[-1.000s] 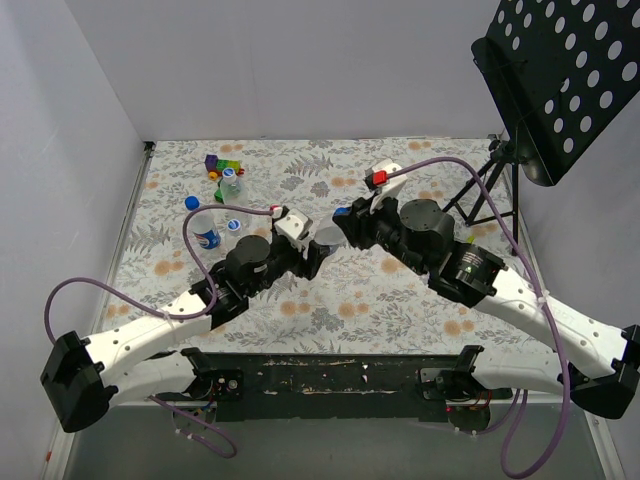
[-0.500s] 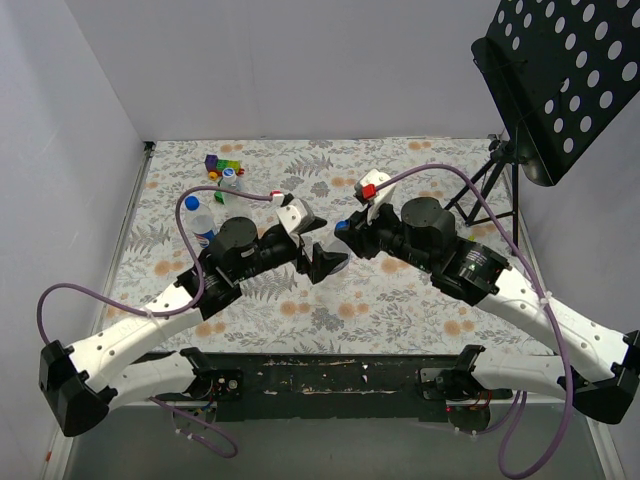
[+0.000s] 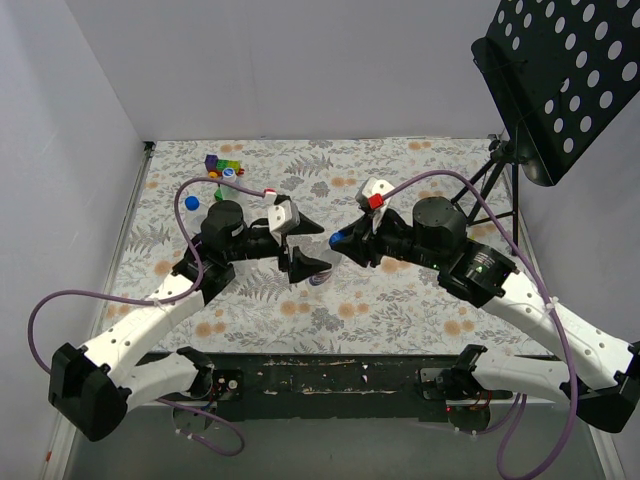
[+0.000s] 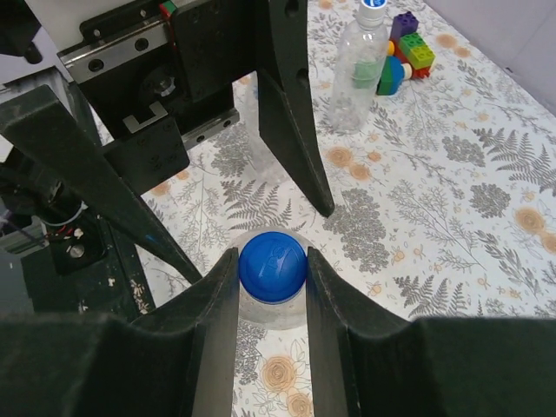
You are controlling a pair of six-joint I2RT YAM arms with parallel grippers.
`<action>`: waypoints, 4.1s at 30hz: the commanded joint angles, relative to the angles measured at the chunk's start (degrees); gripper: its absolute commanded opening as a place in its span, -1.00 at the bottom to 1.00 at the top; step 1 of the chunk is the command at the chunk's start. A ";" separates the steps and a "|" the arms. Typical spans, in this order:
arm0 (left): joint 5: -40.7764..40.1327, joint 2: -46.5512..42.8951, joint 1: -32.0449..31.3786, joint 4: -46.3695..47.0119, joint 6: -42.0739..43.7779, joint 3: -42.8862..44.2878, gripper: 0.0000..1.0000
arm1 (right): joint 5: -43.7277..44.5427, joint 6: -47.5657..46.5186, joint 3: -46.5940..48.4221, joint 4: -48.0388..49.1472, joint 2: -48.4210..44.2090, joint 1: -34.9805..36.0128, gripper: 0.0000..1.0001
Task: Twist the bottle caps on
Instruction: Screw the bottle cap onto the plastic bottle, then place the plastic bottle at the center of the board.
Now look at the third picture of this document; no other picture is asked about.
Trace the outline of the blue bottle cap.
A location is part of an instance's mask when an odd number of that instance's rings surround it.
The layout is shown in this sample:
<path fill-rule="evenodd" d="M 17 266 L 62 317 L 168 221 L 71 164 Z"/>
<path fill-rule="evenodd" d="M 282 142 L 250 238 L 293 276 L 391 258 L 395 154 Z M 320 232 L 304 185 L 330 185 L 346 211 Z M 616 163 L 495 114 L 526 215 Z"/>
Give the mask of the blue bottle cap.
<path fill-rule="evenodd" d="M 344 238 L 344 235 L 342 232 L 335 232 L 334 234 L 331 235 L 331 237 L 329 238 L 329 246 L 333 247 L 335 244 L 337 244 L 338 242 L 340 242 L 342 239 Z"/>
<path fill-rule="evenodd" d="M 184 205 L 188 211 L 196 211 L 200 208 L 200 201 L 196 196 L 188 196 L 184 200 Z"/>

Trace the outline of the Pocari Sweat bottle cap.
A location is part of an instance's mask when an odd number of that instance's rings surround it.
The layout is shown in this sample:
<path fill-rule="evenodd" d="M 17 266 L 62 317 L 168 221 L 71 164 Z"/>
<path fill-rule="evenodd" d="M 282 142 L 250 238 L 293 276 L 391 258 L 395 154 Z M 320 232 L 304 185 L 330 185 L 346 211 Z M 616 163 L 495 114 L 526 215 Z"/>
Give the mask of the Pocari Sweat bottle cap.
<path fill-rule="evenodd" d="M 233 168 L 225 168 L 222 172 L 225 180 L 235 181 L 237 179 L 236 171 Z"/>

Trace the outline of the Pocari Sweat labelled bottle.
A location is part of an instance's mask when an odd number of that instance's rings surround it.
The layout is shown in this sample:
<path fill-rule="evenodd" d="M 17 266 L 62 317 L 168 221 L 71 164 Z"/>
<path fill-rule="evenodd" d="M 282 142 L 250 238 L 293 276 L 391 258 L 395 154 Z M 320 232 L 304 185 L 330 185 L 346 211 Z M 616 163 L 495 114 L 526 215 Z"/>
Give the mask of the Pocari Sweat labelled bottle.
<path fill-rule="evenodd" d="M 207 207 L 205 204 L 200 202 L 200 208 L 196 211 L 188 211 L 185 210 L 184 214 L 184 226 L 189 234 L 189 237 L 192 238 L 195 235 L 201 232 L 201 224 L 207 217 Z"/>

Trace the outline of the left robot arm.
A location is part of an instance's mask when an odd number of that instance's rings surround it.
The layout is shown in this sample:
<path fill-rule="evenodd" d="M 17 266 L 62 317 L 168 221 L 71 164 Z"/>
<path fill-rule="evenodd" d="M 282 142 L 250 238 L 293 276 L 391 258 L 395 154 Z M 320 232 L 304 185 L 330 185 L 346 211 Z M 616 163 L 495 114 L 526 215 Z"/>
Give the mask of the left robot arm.
<path fill-rule="evenodd" d="M 214 390 L 209 357 L 183 347 L 143 363 L 143 357 L 184 320 L 201 311 L 235 278 L 239 261 L 275 258 L 292 284 L 329 269 L 329 263 L 289 247 L 290 235 L 323 232 L 291 199 L 276 196 L 264 218 L 247 224 L 235 201 L 213 204 L 186 251 L 152 294 L 148 306 L 80 347 L 61 346 L 52 357 L 49 401 L 87 439 L 111 434 L 126 414 L 158 398 L 180 393 L 193 400 Z"/>

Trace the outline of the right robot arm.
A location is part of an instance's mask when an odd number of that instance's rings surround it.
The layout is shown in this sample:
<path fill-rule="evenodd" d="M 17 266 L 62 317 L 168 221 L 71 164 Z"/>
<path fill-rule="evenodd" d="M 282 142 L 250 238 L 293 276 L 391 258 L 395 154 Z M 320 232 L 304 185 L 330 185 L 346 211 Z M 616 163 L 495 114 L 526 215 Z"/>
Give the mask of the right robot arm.
<path fill-rule="evenodd" d="M 410 223 L 393 210 L 366 213 L 334 233 L 329 245 L 362 267 L 390 257 L 434 269 L 450 295 L 517 327 L 556 357 L 508 357 L 471 344 L 452 367 L 428 380 L 435 397 L 511 391 L 556 403 L 575 398 L 578 417 L 609 433 L 621 432 L 632 416 L 639 402 L 639 345 L 545 301 L 512 260 L 467 237 L 466 219 L 449 200 L 418 201 Z"/>

